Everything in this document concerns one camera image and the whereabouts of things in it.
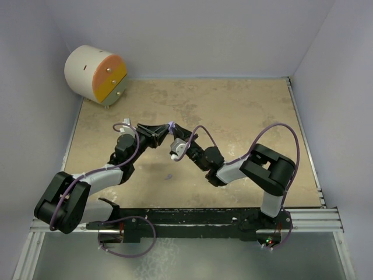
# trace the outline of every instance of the robotic arm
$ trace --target robotic arm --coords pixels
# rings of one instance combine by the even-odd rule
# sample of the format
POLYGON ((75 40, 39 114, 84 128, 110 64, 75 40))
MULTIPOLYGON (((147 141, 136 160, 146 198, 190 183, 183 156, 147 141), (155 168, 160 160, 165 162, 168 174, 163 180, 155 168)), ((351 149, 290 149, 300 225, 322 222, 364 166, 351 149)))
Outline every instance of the robotic arm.
MULTIPOLYGON (((136 132, 139 135, 138 151, 127 164, 120 168, 115 168, 115 166, 124 163, 132 157, 137 148, 135 133, 132 130, 123 129, 121 131, 122 135, 117 139, 114 153, 111 154, 108 164, 102 168, 103 171, 98 171, 97 173, 91 174, 90 176, 78 181, 66 196, 59 209, 57 209, 57 205, 63 193, 74 179, 81 176, 81 174, 70 175, 63 171, 57 173, 36 205, 34 216, 43 222, 50 224, 52 216, 57 209, 57 218, 53 227, 59 229, 63 233, 70 233, 77 227, 83 218, 88 196, 107 187, 123 184, 128 181, 132 173, 135 171, 133 164, 139 156, 147 148, 156 148, 161 145, 169 132, 169 127, 168 124, 138 124, 136 128, 136 132)), ((95 218, 91 221, 97 221, 102 216, 108 217, 110 215, 112 205, 110 205, 110 202, 106 199, 101 199, 101 201, 102 202, 96 203, 95 206, 101 206, 100 209, 104 212, 99 213, 93 209, 93 212, 95 212, 96 215, 92 215, 92 211, 90 212, 89 216, 95 218)))
POLYGON ((195 142, 197 134, 187 148, 192 132, 177 124, 172 127, 172 131, 174 142, 171 144, 170 154, 173 160, 179 161, 183 154, 187 155, 198 168, 208 172, 205 177, 215 187, 250 178, 264 190, 261 212, 271 218, 279 214, 286 186, 295 170, 295 163, 291 159, 256 144, 249 156, 228 163, 218 147, 203 150, 195 142), (267 163, 270 164, 268 169, 265 167, 267 163))

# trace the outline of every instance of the white wall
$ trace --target white wall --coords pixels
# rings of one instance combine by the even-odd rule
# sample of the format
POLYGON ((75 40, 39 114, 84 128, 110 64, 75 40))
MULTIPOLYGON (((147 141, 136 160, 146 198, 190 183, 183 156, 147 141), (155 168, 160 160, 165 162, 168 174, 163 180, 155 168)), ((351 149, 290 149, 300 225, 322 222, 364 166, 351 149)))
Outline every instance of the white wall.
POLYGON ((373 1, 336 0, 294 94, 326 203, 340 210, 360 279, 372 279, 373 1))
POLYGON ((79 98, 43 0, 0 1, 0 279, 11 278, 33 208, 59 171, 79 98))
POLYGON ((68 46, 134 77, 292 75, 334 0, 47 0, 68 46))

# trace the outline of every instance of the yellow stripe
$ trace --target yellow stripe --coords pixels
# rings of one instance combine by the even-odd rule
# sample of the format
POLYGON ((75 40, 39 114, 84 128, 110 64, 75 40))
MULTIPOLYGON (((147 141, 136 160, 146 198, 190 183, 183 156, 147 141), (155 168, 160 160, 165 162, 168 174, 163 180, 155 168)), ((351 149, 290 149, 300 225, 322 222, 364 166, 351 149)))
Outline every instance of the yellow stripe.
POLYGON ((94 95, 98 102, 102 102, 110 92, 118 85, 118 83, 123 79, 123 77, 127 74, 127 69, 124 63, 119 65, 95 91, 94 95))

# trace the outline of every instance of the glass panel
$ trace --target glass panel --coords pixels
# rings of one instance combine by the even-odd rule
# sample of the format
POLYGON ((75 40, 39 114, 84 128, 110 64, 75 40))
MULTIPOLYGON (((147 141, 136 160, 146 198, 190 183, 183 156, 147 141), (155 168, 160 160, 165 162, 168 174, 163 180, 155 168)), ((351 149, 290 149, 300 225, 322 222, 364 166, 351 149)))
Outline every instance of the glass panel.
MULTIPOLYGON (((110 249, 135 254, 150 243, 110 249)), ((345 279, 332 233, 294 233, 273 252, 235 239, 158 239, 135 259, 97 248, 96 233, 47 233, 34 279, 345 279)))

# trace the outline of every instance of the marble-patterned floor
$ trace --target marble-patterned floor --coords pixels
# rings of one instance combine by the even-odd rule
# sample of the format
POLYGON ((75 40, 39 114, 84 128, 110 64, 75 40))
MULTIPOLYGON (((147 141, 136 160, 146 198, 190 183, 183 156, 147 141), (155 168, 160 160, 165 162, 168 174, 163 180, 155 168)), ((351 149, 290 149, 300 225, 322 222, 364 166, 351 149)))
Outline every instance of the marble-patterned floor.
MULTIPOLYGON (((300 169, 285 206, 320 206, 285 80, 132 80, 125 94, 108 110, 92 101, 83 102, 65 170, 88 172, 106 164, 118 138, 111 126, 125 117, 130 117, 133 125, 175 121, 191 131, 202 124, 226 160, 243 155, 267 125, 285 122, 301 141, 300 169)), ((201 147, 211 145, 203 131, 198 134, 201 147)), ((172 141, 169 135, 162 146, 148 149, 135 163, 136 170, 127 183, 107 188, 90 199, 106 197, 123 208, 261 205, 263 191, 248 178, 214 187, 187 157, 173 162, 168 154, 172 141)), ((293 136, 286 128, 272 128, 259 142, 295 161, 293 136)))

